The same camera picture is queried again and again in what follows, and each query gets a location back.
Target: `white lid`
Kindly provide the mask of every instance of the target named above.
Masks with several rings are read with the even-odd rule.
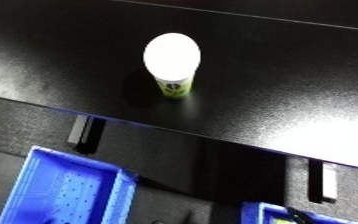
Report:
[[[167,33],[154,38],[146,47],[143,60],[154,76],[177,81],[193,76],[200,60],[200,49],[190,37]]]

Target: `blue container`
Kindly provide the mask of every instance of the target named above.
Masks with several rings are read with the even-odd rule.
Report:
[[[118,166],[34,146],[0,224],[124,224],[135,188]]]
[[[358,224],[342,219],[332,218],[306,212],[318,224]],[[242,224],[274,224],[275,220],[291,220],[287,209],[267,203],[244,203],[241,214]]]

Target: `cup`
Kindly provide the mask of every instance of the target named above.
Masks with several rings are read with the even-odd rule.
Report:
[[[201,53],[190,37],[167,33],[150,41],[143,60],[162,93],[171,99],[181,99],[191,90]]]

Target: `green label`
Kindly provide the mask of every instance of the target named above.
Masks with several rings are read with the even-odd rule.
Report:
[[[173,99],[180,99],[186,96],[191,89],[192,80],[184,83],[184,84],[164,84],[162,82],[157,81],[158,85],[160,86],[162,93],[168,97]]]

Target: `glossy black surface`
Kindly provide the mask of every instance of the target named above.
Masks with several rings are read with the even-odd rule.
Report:
[[[165,99],[142,62],[166,32],[202,51],[182,101]],[[0,97],[358,166],[357,30],[102,0],[0,1]]]
[[[358,0],[131,0],[129,2],[148,2],[358,28]]]

